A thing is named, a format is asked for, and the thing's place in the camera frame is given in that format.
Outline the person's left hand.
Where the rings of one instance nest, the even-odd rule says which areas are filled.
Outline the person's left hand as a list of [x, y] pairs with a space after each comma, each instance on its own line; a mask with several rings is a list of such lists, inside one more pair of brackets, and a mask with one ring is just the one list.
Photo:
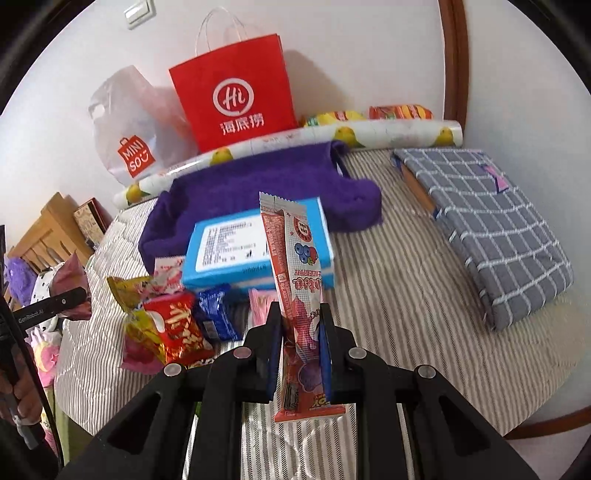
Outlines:
[[40, 422], [43, 410], [39, 393], [35, 388], [33, 378], [22, 353], [16, 350], [12, 356], [19, 379], [10, 381], [5, 372], [1, 371], [1, 393], [14, 396], [17, 405], [16, 410], [25, 424], [37, 424]]

